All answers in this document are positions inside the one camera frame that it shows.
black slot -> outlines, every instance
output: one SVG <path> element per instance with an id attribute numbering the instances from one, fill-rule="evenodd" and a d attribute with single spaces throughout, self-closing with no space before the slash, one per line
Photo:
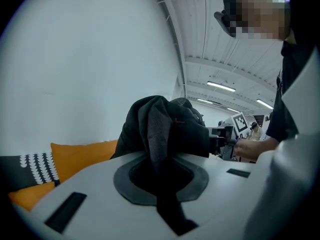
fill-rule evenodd
<path id="1" fill-rule="evenodd" d="M 62 233 L 86 197 L 86 194 L 73 192 L 47 219 L 45 224 Z"/>
<path id="2" fill-rule="evenodd" d="M 250 172 L 243 171 L 243 170 L 237 170 L 237 169 L 229 169 L 227 171 L 227 173 L 233 174 L 233 175 L 237 175 L 237 176 L 240 176 L 240 177 L 244 177 L 244 178 L 248 178 L 249 175 L 250 175 Z"/>

ceiling light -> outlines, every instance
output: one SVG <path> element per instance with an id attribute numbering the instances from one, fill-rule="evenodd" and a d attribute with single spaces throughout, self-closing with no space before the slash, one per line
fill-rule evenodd
<path id="1" fill-rule="evenodd" d="M 232 109 L 232 108 L 226 108 L 227 110 L 231 110 L 231 111 L 233 111 L 233 112 L 237 112 L 237 113 L 240 113 L 239 111 L 236 111 L 236 110 L 234 110 L 234 109 Z"/>
<path id="2" fill-rule="evenodd" d="M 262 101 L 261 99 L 257 99 L 257 102 L 259 102 L 260 104 L 266 106 L 268 109 L 273 110 L 274 108 L 272 106 L 270 106 L 269 104 L 265 103 L 264 101 Z"/>
<path id="3" fill-rule="evenodd" d="M 236 89 L 233 89 L 231 87 L 228 87 L 228 86 L 225 86 L 225 85 L 222 85 L 222 84 L 219 84 L 219 83 L 215 83 L 215 82 L 210 82 L 208 81 L 206 83 L 208 86 L 214 86 L 214 87 L 218 87 L 218 88 L 221 88 L 221 89 L 225 89 L 227 91 L 230 91 L 230 92 L 235 92 Z"/>
<path id="4" fill-rule="evenodd" d="M 201 102 L 205 102 L 205 103 L 209 103 L 209 104 L 213 104 L 212 102 L 210 101 L 207 101 L 207 100 L 203 100 L 203 99 L 200 99 L 200 98 L 197 98 L 198 101 L 201 101 Z"/>

pillow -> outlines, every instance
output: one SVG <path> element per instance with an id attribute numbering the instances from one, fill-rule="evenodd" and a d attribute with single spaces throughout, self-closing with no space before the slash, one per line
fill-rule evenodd
<path id="1" fill-rule="evenodd" d="M 77 146 L 51 143 L 60 183 L 88 166 L 109 160 L 116 151 L 117 143 L 118 140 Z"/>
<path id="2" fill-rule="evenodd" d="M 51 181 L 41 185 L 23 188 L 16 192 L 10 192 L 8 196 L 13 203 L 30 212 L 36 203 L 54 188 L 55 183 Z"/>
<path id="3" fill-rule="evenodd" d="M 6 193 L 48 182 L 59 184 L 51 152 L 0 156 L 0 170 L 5 178 Z"/>

black and white patterned pillow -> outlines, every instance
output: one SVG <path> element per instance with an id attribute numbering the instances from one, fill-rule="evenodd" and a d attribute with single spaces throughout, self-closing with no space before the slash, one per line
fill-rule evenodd
<path id="1" fill-rule="evenodd" d="M 17 156 L 0 156 L 0 168 L 4 174 L 7 192 L 54 182 L 58 185 L 52 152 Z"/>

ceiling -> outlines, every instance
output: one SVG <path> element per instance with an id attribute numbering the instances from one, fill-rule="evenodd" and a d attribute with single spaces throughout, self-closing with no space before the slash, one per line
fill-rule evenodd
<path id="1" fill-rule="evenodd" d="M 235 39 L 214 17 L 223 0 L 159 0 L 166 7 L 181 59 L 181 80 L 190 100 L 219 102 L 246 115 L 269 114 L 257 99 L 273 105 L 282 68 L 280 41 Z M 236 89 L 230 92 L 207 82 Z"/>

